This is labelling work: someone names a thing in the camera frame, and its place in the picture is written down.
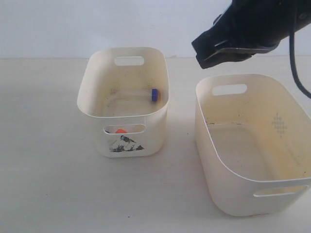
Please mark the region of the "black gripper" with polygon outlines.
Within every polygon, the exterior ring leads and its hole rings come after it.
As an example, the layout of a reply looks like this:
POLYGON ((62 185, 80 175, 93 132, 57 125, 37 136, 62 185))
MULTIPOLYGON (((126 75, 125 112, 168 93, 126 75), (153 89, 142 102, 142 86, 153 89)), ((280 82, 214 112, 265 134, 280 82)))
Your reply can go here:
POLYGON ((191 43, 202 69, 242 62, 274 50, 282 40, 282 1, 233 0, 230 6, 191 43))

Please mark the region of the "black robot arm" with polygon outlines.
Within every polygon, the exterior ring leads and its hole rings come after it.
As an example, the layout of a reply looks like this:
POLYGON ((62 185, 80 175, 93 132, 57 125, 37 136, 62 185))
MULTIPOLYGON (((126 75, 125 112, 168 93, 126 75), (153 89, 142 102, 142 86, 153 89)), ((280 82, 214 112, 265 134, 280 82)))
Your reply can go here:
POLYGON ((191 44, 200 67, 207 69, 269 53, 290 30, 297 32, 310 22, 309 0, 233 0, 191 44))

